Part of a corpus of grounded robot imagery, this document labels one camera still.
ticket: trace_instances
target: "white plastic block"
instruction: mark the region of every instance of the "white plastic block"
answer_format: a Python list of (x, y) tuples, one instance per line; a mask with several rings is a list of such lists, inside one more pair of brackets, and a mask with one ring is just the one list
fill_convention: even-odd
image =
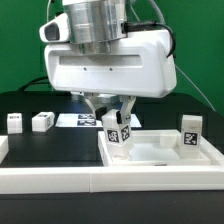
[(23, 132), (22, 114), (12, 113), (7, 117), (8, 134), (16, 134)]
[(32, 131), (46, 132), (54, 125), (55, 115), (53, 112), (41, 112), (32, 118)]
[(116, 159), (128, 157), (132, 147), (130, 124), (117, 123), (117, 110), (111, 110), (102, 116), (106, 144), (110, 155)]
[(162, 148), (174, 148), (177, 145), (177, 133), (176, 131), (161, 132), (160, 133), (160, 146)]
[(9, 151), (8, 136), (0, 136), (0, 163)]
[(202, 131), (202, 117), (184, 115), (181, 126), (182, 158), (198, 158), (200, 156), (200, 140)]

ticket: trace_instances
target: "white tray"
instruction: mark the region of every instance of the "white tray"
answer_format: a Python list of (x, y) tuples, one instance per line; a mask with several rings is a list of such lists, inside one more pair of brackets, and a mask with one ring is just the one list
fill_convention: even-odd
[[(176, 135), (173, 147), (161, 147), (160, 136)], [(177, 130), (132, 131), (133, 147), (128, 159), (111, 157), (104, 132), (98, 134), (98, 146), (104, 166), (192, 166), (222, 165), (224, 156), (206, 139), (201, 138), (200, 156), (197, 159), (180, 157), (181, 134)]]

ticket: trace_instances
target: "green backdrop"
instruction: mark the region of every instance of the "green backdrop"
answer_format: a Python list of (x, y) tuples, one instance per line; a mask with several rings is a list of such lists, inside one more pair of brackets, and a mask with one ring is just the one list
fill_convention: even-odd
[[(0, 92), (14, 91), (28, 81), (46, 75), (44, 44), (39, 27), (46, 21), (48, 0), (1, 0), (0, 7)], [(167, 24), (177, 39), (176, 64), (224, 115), (224, 1), (223, 0), (157, 0)], [(134, 5), (141, 20), (156, 19), (148, 0)], [(62, 10), (55, 0), (51, 16)], [(205, 100), (177, 72), (175, 92)], [(30, 89), (48, 89), (32, 87)]]

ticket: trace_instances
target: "cable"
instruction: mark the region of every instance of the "cable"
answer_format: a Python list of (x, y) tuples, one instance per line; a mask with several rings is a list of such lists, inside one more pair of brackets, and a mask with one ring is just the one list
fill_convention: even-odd
[(48, 84), (49, 82), (35, 82), (35, 83), (27, 83), (26, 85), (20, 87), (17, 91), (19, 92), (23, 92), (26, 88), (28, 88), (29, 86), (33, 86), (33, 85), (44, 85), (44, 84)]
[(174, 51), (176, 49), (176, 38), (174, 36), (174, 33), (173, 33), (172, 29), (169, 26), (167, 26), (163, 23), (156, 23), (156, 25), (165, 28), (170, 34), (170, 37), (171, 37), (171, 40), (172, 40), (172, 45), (171, 45), (171, 48), (170, 48), (170, 52), (166, 56), (168, 58), (170, 55), (172, 55), (174, 53)]
[(137, 21), (140, 22), (140, 19), (139, 19), (138, 15), (136, 14), (136, 12), (135, 12), (135, 10), (134, 10), (134, 8), (133, 8), (132, 5), (131, 5), (131, 11), (132, 11), (132, 13), (134, 14), (135, 18), (137, 19)]
[(47, 4), (47, 23), (49, 22), (49, 15), (50, 15), (51, 1), (52, 1), (52, 0), (49, 0), (49, 1), (48, 1), (48, 4)]
[(153, 20), (150, 20), (147, 22), (137, 22), (137, 23), (124, 22), (121, 25), (122, 33), (136, 32), (136, 31), (143, 31), (143, 30), (152, 30), (157, 27), (165, 28), (170, 34), (172, 44), (171, 44), (170, 51), (167, 55), (167, 58), (168, 58), (170, 55), (173, 54), (173, 52), (175, 51), (175, 48), (176, 48), (176, 39), (175, 39), (172, 29), (169, 26), (162, 24), (162, 23), (157, 23), (156, 21), (153, 21)]
[(29, 84), (29, 83), (35, 83), (35, 82), (42, 81), (42, 80), (45, 80), (45, 79), (48, 79), (48, 77), (47, 76), (41, 76), (39, 78), (36, 78), (36, 79), (31, 80), (27, 84)]
[(176, 69), (194, 86), (194, 88), (203, 96), (206, 102), (210, 105), (213, 111), (216, 112), (215, 107), (209, 101), (209, 99), (205, 96), (205, 94), (196, 86), (196, 84), (177, 66), (175, 65)]
[(152, 8), (155, 10), (158, 18), (159, 18), (159, 22), (161, 24), (166, 24), (163, 13), (161, 12), (160, 8), (158, 7), (158, 5), (155, 3), (154, 0), (149, 0), (149, 3), (151, 4)]
[(17, 91), (24, 91), (27, 87), (31, 86), (31, 85), (35, 85), (35, 84), (49, 84), (49, 82), (39, 82), (39, 81), (43, 81), (48, 79), (47, 76), (41, 76), (39, 78), (33, 79), (30, 82), (28, 82), (27, 84), (21, 86)]

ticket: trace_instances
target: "white platform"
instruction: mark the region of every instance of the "white platform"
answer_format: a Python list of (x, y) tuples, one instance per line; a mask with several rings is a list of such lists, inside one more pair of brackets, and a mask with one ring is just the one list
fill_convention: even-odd
[(224, 190), (223, 155), (203, 138), (201, 151), (210, 165), (1, 168), (0, 194)]

